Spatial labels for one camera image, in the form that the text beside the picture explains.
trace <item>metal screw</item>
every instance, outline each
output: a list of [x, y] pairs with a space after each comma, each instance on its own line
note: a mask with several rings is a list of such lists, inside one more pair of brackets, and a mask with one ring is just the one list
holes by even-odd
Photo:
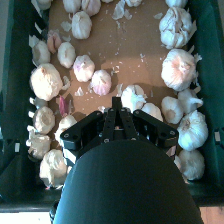
[[175, 135], [175, 132], [174, 132], [174, 131], [171, 131], [170, 134], [171, 134], [171, 135]]

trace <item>brown cardboard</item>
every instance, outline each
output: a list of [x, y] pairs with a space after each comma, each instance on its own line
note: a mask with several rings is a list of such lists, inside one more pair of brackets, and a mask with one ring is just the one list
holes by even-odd
[[[71, 80], [71, 87], [60, 94], [67, 100], [72, 99], [74, 109], [73, 115], [77, 121], [89, 113], [98, 110], [99, 106], [110, 107], [112, 96], [117, 95], [116, 86], [123, 83], [124, 90], [128, 85], [140, 85], [148, 96], [147, 102], [154, 103], [161, 108], [161, 101], [165, 96], [175, 97], [174, 91], [164, 84], [161, 78], [162, 62], [169, 50], [162, 47], [160, 41], [159, 22], [153, 16], [158, 13], [166, 14], [168, 6], [164, 0], [145, 0], [137, 8], [129, 8], [133, 16], [131, 20], [122, 18], [119, 20], [120, 29], [115, 20], [112, 19], [116, 3], [102, 3], [100, 12], [91, 17], [93, 26], [90, 37], [87, 40], [77, 40], [72, 32], [64, 32], [61, 23], [71, 22], [68, 13], [64, 10], [63, 1], [52, 2], [49, 18], [49, 29], [58, 29], [61, 36], [71, 36], [71, 44], [76, 49], [76, 56], [88, 54], [96, 66], [96, 70], [105, 69], [111, 74], [114, 67], [119, 71], [112, 76], [112, 88], [108, 95], [98, 96], [94, 92], [88, 92], [87, 83], [77, 81], [73, 70], [62, 67], [57, 59], [57, 54], [52, 55], [51, 63], [57, 68], [61, 77], [68, 76]], [[77, 97], [74, 93], [81, 87], [84, 96]], [[53, 111], [58, 110], [59, 98], [54, 98], [49, 103]], [[57, 130], [61, 116], [56, 115]]]

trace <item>white garlic bulb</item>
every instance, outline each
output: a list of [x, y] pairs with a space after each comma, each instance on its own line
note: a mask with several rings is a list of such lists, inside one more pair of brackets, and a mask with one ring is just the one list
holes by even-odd
[[163, 61], [162, 79], [175, 91], [188, 88], [197, 77], [194, 57], [182, 49], [171, 50]]
[[77, 121], [72, 115], [67, 115], [66, 117], [62, 118], [58, 130], [55, 132], [55, 139], [59, 142], [60, 144], [60, 135], [62, 132], [66, 131], [68, 128], [76, 124]]
[[197, 110], [186, 115], [177, 130], [179, 132], [178, 143], [187, 151], [201, 147], [208, 138], [205, 116]]
[[100, 0], [82, 0], [82, 10], [90, 17], [96, 15], [100, 11]]
[[65, 11], [75, 14], [81, 7], [82, 0], [63, 0]]
[[143, 106], [142, 111], [163, 122], [163, 117], [161, 115], [160, 109], [153, 103], [146, 103]]
[[34, 130], [29, 132], [29, 139], [26, 145], [30, 146], [28, 153], [36, 159], [43, 159], [44, 155], [50, 150], [51, 139], [47, 135], [35, 134]]
[[198, 150], [193, 150], [191, 152], [182, 150], [179, 154], [179, 158], [181, 161], [181, 173], [188, 180], [197, 180], [201, 179], [204, 170], [205, 163], [204, 157]]
[[65, 68], [70, 68], [75, 61], [75, 48], [69, 43], [64, 42], [58, 48], [58, 60]]
[[48, 32], [48, 39], [47, 39], [47, 47], [48, 50], [54, 54], [58, 50], [58, 48], [61, 46], [61, 38], [59, 35], [59, 32], [57, 30], [50, 30]]
[[51, 53], [48, 50], [47, 44], [44, 41], [39, 41], [33, 48], [33, 61], [39, 66], [40, 64], [49, 63]]
[[129, 85], [123, 91], [121, 102], [123, 107], [127, 107], [133, 111], [141, 109], [143, 104], [146, 103], [143, 89], [139, 85]]
[[162, 100], [162, 112], [168, 123], [177, 124], [184, 115], [183, 108], [179, 100], [173, 97], [165, 97]]
[[78, 56], [73, 69], [79, 82], [87, 82], [93, 76], [95, 64], [88, 55]]
[[63, 86], [60, 74], [52, 64], [40, 65], [32, 73], [30, 83], [35, 95], [46, 101], [57, 96]]
[[137, 7], [141, 4], [142, 0], [125, 0], [129, 7]]
[[184, 8], [188, 0], [166, 0], [166, 4], [171, 7]]
[[94, 72], [91, 86], [96, 94], [100, 96], [107, 95], [110, 92], [111, 85], [111, 76], [105, 70]]
[[51, 7], [53, 0], [37, 0], [37, 4], [41, 10], [47, 10]]
[[36, 110], [33, 117], [33, 126], [40, 134], [48, 134], [55, 125], [55, 116], [48, 107], [41, 107]]
[[181, 48], [188, 43], [192, 27], [191, 15], [185, 9], [172, 7], [159, 24], [161, 41], [167, 49]]
[[37, 109], [39, 109], [43, 106], [48, 107], [48, 102], [46, 100], [42, 100], [42, 99], [36, 97], [34, 99], [34, 105], [36, 106]]
[[72, 18], [72, 34], [77, 39], [87, 39], [92, 28], [92, 21], [85, 12], [77, 12]]
[[203, 105], [203, 101], [197, 98], [194, 90], [185, 89], [178, 93], [178, 100], [180, 101], [185, 114], [189, 114], [198, 108], [198, 104]]
[[61, 150], [52, 149], [45, 154], [40, 164], [39, 176], [46, 187], [56, 188], [64, 184], [67, 176], [67, 166], [64, 163]]

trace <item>black plastic bin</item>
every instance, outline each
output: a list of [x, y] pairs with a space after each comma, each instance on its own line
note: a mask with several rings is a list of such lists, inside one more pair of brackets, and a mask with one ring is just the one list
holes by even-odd
[[[198, 29], [189, 46], [194, 45], [194, 51], [203, 57], [197, 67], [202, 86], [199, 97], [204, 100], [200, 111], [206, 115], [209, 127], [209, 138], [201, 149], [205, 175], [188, 186], [198, 206], [223, 205], [224, 41], [220, 10], [217, 0], [189, 0], [188, 7], [197, 21]], [[38, 166], [28, 159], [25, 145], [27, 126], [32, 122], [28, 111], [34, 110], [29, 103], [30, 96], [34, 96], [29, 87], [34, 69], [29, 35], [40, 37], [35, 23], [44, 29], [47, 19], [44, 22], [27, 0], [1, 0], [0, 8], [0, 39], [4, 41], [0, 41], [0, 212], [49, 211], [61, 191], [36, 185]], [[220, 141], [215, 141], [215, 132], [219, 132]]]

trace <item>cardboard surface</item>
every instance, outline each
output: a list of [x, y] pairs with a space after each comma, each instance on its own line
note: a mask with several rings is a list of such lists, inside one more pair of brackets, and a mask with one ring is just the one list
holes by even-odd
[[[112, 96], [117, 95], [116, 86], [123, 83], [124, 90], [128, 85], [140, 85], [148, 96], [147, 102], [154, 103], [161, 108], [161, 101], [165, 96], [174, 97], [174, 91], [166, 87], [161, 78], [162, 62], [169, 50], [161, 46], [159, 22], [153, 16], [158, 13], [166, 14], [168, 6], [164, 0], [143, 1], [137, 8], [129, 9], [133, 16], [131, 20], [125, 17], [118, 20], [120, 29], [115, 20], [112, 19], [115, 5], [118, 0], [111, 3], [102, 3], [100, 12], [91, 17], [92, 30], [90, 37], [86, 40], [77, 40], [73, 37], [72, 31], [65, 32], [61, 23], [71, 22], [68, 13], [64, 10], [63, 1], [53, 1], [50, 9], [49, 30], [58, 29], [61, 36], [71, 37], [71, 44], [75, 47], [76, 56], [87, 54], [95, 63], [95, 70], [105, 69], [109, 74], [111, 71], [119, 71], [112, 76], [112, 88], [108, 95], [98, 96], [94, 92], [88, 92], [90, 83], [78, 82], [72, 69], [66, 69], [60, 65], [57, 53], [52, 55], [51, 63], [57, 68], [61, 77], [68, 76], [71, 80], [71, 87], [67, 91], [60, 91], [60, 94], [67, 102], [72, 100], [73, 116], [77, 121], [89, 113], [98, 110], [99, 106], [111, 107]], [[74, 93], [81, 87], [84, 96], [74, 96]], [[58, 110], [59, 97], [50, 101], [49, 106], [53, 111]], [[57, 130], [61, 115], [56, 115]]]

